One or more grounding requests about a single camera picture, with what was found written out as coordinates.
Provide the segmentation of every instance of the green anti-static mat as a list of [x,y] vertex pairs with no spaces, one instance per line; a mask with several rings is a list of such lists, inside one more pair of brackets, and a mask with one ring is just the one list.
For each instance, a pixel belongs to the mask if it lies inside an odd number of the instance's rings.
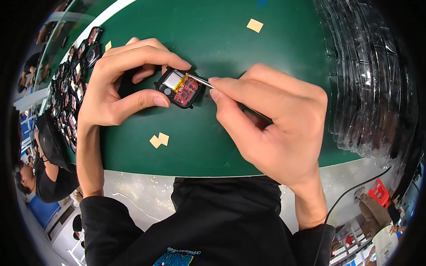
[[[260,33],[246,28],[251,18],[264,24]],[[103,50],[109,41],[112,47],[118,47],[131,37],[155,37],[190,62],[201,77],[239,78],[260,62],[319,85],[331,97],[329,63],[311,0],[261,4],[256,0],[138,0],[118,11],[102,27]],[[152,89],[160,76],[157,72],[138,85],[127,78],[119,93],[124,97]],[[155,149],[149,140],[159,132],[170,136],[169,144]],[[108,170],[199,177],[261,174],[241,157],[216,120],[216,105],[208,92],[199,95],[194,109],[153,107],[131,116],[120,126],[103,127],[101,149],[104,168]],[[321,167],[358,158],[338,149],[325,130]]]

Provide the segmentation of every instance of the printed graphic on shirt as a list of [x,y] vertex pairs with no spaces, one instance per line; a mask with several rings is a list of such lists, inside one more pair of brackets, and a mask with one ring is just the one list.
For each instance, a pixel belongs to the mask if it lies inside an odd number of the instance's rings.
[[164,253],[153,266],[189,266],[194,258],[194,255],[201,254],[201,251],[191,251],[183,249],[167,248],[167,253]]

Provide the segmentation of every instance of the stack of plastic trays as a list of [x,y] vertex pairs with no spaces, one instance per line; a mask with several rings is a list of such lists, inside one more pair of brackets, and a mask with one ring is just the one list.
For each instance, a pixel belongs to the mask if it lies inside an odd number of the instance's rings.
[[359,116],[362,113],[364,97],[362,96],[360,84],[360,66],[355,46],[353,34],[356,34],[356,26],[350,14],[346,2],[337,1],[337,13],[342,24],[343,39],[348,48],[348,57],[345,57],[348,65],[346,75],[348,77],[348,86],[344,90],[344,105],[342,113],[342,123],[338,134],[337,146],[344,150],[357,152],[359,145],[359,134],[362,131],[362,120]]
[[414,132],[418,120],[418,103],[416,84],[413,75],[407,67],[402,69],[402,87],[404,88],[401,95],[401,108],[400,108],[400,127],[402,128],[402,135],[400,138],[400,145],[398,145],[397,156],[394,162],[395,167],[392,169],[392,176],[394,177],[391,188],[396,189],[399,181],[404,173],[405,166],[409,160],[409,151],[413,147]]
[[418,118],[416,87],[384,19],[368,1],[314,0],[333,89],[328,130],[339,148],[384,157],[382,167],[395,163],[399,176]]
[[334,30],[334,27],[331,25],[331,27],[328,24],[328,21],[331,21],[331,17],[333,14],[330,14],[329,11],[326,9],[323,9],[319,0],[314,0],[315,9],[317,11],[318,17],[319,17],[319,23],[321,25],[322,34],[324,37],[324,44],[325,44],[325,50],[327,53],[327,59],[329,64],[329,78],[330,78],[330,87],[331,87],[331,97],[329,100],[329,104],[327,106],[328,110],[328,120],[326,121],[326,125],[328,125],[328,130],[330,133],[335,134],[335,128],[334,128],[334,117],[336,109],[332,108],[332,106],[336,106],[337,101],[337,88],[339,85],[341,86],[341,82],[338,80],[337,76],[337,64],[340,64],[341,51],[336,51],[340,47],[334,45],[333,39],[337,38],[336,32]]

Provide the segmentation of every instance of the brown pants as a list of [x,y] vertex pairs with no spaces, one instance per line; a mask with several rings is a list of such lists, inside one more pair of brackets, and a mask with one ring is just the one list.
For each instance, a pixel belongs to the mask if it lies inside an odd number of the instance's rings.
[[362,194],[360,199],[361,213],[370,227],[372,237],[374,237],[380,230],[391,224],[392,219],[385,207],[381,206],[375,199],[367,194]]

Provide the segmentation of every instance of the white paper bag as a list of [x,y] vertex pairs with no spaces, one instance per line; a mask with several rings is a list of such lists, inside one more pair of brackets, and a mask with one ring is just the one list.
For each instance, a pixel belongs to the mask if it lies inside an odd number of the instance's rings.
[[398,247],[397,234],[390,234],[391,227],[391,225],[388,225],[373,237],[373,244],[376,246],[377,266],[384,265]]

